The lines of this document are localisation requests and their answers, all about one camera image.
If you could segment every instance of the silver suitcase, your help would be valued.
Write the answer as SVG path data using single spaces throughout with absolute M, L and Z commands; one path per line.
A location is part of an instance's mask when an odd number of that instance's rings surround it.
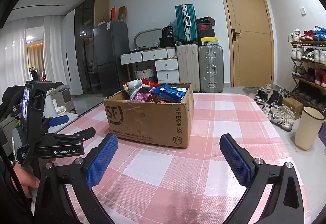
M 200 91 L 198 46 L 177 46 L 179 81 L 191 83 L 194 92 Z
M 203 93 L 221 93 L 224 86 L 223 49 L 217 45 L 199 48 L 200 89 Z

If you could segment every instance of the sf express logo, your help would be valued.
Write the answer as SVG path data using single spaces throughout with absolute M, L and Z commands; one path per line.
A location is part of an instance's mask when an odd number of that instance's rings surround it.
M 121 125 L 123 122 L 123 112 L 120 105 L 117 106 L 107 106 L 106 111 L 108 117 L 110 118 L 110 123 L 114 125 Z

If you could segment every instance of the blue wet wipes package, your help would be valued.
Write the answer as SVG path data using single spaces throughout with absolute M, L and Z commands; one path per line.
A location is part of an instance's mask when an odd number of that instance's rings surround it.
M 153 89 L 152 92 L 169 103 L 180 103 L 183 97 L 185 97 L 187 89 L 165 84 Z

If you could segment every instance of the white curtain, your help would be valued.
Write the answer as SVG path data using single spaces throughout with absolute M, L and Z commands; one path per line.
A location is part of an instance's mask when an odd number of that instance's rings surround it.
M 44 17 L 43 58 L 46 80 L 67 84 L 61 47 L 62 19 L 63 16 L 60 15 Z
M 25 32 L 27 19 L 7 22 L 0 29 L 0 96 L 9 86 L 25 86 L 30 80 Z

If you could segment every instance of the refrigerator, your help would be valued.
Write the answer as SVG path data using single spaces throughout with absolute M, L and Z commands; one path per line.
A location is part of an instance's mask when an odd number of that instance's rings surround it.
M 109 21 L 94 28 L 94 51 L 103 96 L 111 96 L 128 81 L 127 67 L 120 61 L 130 53 L 127 24 Z

